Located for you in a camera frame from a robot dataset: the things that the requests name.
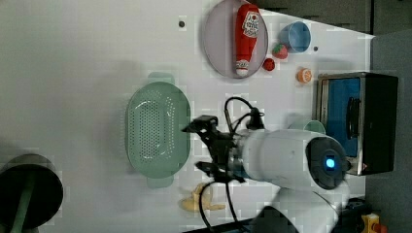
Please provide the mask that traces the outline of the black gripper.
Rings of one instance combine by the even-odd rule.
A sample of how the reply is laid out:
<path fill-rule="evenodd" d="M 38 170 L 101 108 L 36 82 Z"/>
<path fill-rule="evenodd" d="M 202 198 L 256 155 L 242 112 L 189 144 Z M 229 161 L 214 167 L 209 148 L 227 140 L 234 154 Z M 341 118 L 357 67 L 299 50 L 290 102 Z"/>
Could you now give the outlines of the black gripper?
<path fill-rule="evenodd" d="M 219 131 L 216 116 L 202 115 L 195 118 L 185 126 L 182 131 L 199 133 L 201 141 L 207 147 L 211 162 L 198 161 L 195 167 L 212 178 L 217 183 L 230 183 L 238 181 L 244 183 L 245 179 L 236 175 L 228 166 L 229 155 L 234 148 L 233 138 L 229 133 Z"/>

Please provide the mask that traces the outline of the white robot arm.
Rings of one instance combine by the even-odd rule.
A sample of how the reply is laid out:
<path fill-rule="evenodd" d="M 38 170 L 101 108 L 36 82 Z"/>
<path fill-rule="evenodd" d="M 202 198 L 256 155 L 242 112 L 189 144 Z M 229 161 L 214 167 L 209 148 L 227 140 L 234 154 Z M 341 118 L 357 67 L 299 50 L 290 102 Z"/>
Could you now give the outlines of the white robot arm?
<path fill-rule="evenodd" d="M 246 180 L 279 187 L 251 222 L 251 233 L 332 233 L 349 199 L 342 146 L 328 135 L 264 128 L 252 115 L 244 130 L 221 132 L 218 119 L 200 116 L 183 130 L 198 135 L 212 157 L 196 167 L 216 183 Z"/>

